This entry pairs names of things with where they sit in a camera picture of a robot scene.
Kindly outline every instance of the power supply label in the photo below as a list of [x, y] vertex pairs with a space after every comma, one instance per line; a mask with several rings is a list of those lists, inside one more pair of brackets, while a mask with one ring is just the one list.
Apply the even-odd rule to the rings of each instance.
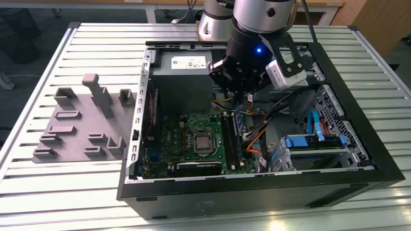
[[205, 56], [174, 56], [170, 59], [172, 69], [204, 69]]

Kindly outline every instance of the aluminum extrusion table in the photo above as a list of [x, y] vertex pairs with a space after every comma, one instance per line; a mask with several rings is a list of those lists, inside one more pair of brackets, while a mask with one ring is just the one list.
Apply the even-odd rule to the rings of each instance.
[[[145, 221], [116, 201], [120, 161], [34, 164], [38, 137], [60, 86], [76, 93], [84, 73], [98, 73], [110, 92], [138, 88], [146, 40], [196, 40], [194, 25], [81, 24], [69, 28], [0, 152], [0, 231], [54, 231], [130, 227], [149, 230], [402, 230], [411, 227], [409, 90], [369, 46], [346, 27], [314, 27], [318, 41], [405, 180], [333, 207], [206, 218]], [[296, 41], [310, 40], [294, 26]]]

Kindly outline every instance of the wire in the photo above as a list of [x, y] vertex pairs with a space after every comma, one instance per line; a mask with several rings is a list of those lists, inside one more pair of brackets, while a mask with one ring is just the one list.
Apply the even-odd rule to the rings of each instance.
[[230, 98], [228, 98], [228, 99], [222, 99], [222, 100], [212, 100], [212, 102], [228, 102], [228, 101], [230, 101]]
[[310, 21], [310, 17], [309, 17], [309, 11], [308, 11], [308, 6], [306, 6], [306, 2], [305, 0], [301, 0], [302, 3], [302, 7], [304, 7], [304, 12], [305, 12], [305, 18], [306, 18], [306, 22], [308, 22], [308, 29], [309, 29], [309, 33], [312, 36], [312, 41], [314, 43], [317, 43], [317, 39], [316, 39], [316, 35], [314, 35], [314, 31], [313, 31], [313, 26], [312, 26], [312, 21]]
[[252, 109], [250, 109], [250, 102], [248, 102], [248, 104], [246, 104], [246, 112], [254, 113], [254, 114], [256, 114], [256, 112], [257, 112], [257, 111], [252, 111]]
[[2, 70], [1, 70], [1, 66], [0, 66], [0, 75], [1, 75], [1, 80], [5, 84], [9, 84], [11, 81], [7, 80], [7, 83], [5, 82], [5, 79], [3, 79], [3, 73], [2, 73]]
[[153, 97], [152, 97], [150, 92], [148, 94], [149, 94], [149, 117], [150, 117], [150, 121], [149, 121], [149, 127], [148, 127], [148, 130], [146, 130], [146, 134], [145, 134], [145, 137], [144, 137], [142, 140], [146, 139], [149, 130], [152, 129], [152, 125], [153, 125]]
[[185, 11], [185, 14], [184, 14], [184, 16], [181, 18], [173, 19], [170, 21], [172, 24], [177, 24], [181, 20], [184, 20], [186, 18], [188, 14], [192, 11], [192, 8], [193, 8], [196, 2], [197, 2], [197, 0], [190, 0], [190, 1], [186, 0], [188, 9]]
[[248, 145], [248, 147], [246, 147], [246, 151], [250, 151], [250, 152], [257, 151], [257, 150], [250, 149], [250, 147], [252, 147], [252, 144], [253, 144], [253, 143], [256, 142], [256, 140], [258, 139], [258, 137], [262, 135], [265, 129], [266, 129], [266, 126], [265, 126], [265, 128], [260, 131], [260, 133], [257, 134], [257, 136], [254, 137], [254, 139], [250, 141], [250, 143], [249, 143], [249, 145]]
[[320, 119], [320, 123], [321, 123], [322, 128], [324, 128], [324, 134], [330, 134], [329, 129], [328, 129], [328, 126], [326, 126], [326, 124], [325, 124], [325, 122], [324, 122], [322, 119]]
[[28, 77], [37, 77], [37, 78], [41, 77], [41, 76], [37, 76], [37, 75], [13, 75], [13, 76], [6, 76], [6, 77], [24, 77], [24, 76], [28, 76]]
[[[232, 110], [226, 107], [224, 107], [222, 105], [220, 105], [217, 102], [212, 102], [222, 111], [228, 111], [228, 112], [236, 112], [236, 110]], [[242, 114], [245, 115], [254, 115], [254, 113], [249, 113], [249, 112], [245, 112], [245, 111], [240, 111]]]

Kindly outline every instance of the wooden cabinet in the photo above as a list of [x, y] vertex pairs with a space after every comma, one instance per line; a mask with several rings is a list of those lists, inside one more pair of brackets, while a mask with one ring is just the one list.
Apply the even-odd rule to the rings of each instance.
[[411, 32], [411, 0], [344, 0], [332, 26], [354, 25], [381, 56]]

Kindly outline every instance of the green circuit board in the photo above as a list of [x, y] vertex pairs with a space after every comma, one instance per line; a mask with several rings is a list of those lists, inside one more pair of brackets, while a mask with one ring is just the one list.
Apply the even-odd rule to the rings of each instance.
[[[212, 150], [206, 154], [197, 154], [194, 150], [194, 137], [205, 134], [212, 140]], [[161, 121], [161, 146], [158, 161], [146, 163], [153, 178], [166, 178], [168, 163], [180, 161], [217, 161], [221, 162], [221, 174], [253, 173], [253, 159], [244, 159], [244, 166], [237, 169], [226, 167], [224, 140], [220, 115], [182, 115], [164, 117]]]
[[[213, 152], [201, 157], [194, 153], [193, 134], [210, 133]], [[217, 160], [225, 163], [221, 123], [218, 115], [186, 115], [165, 118], [161, 131], [161, 158], [166, 161]]]

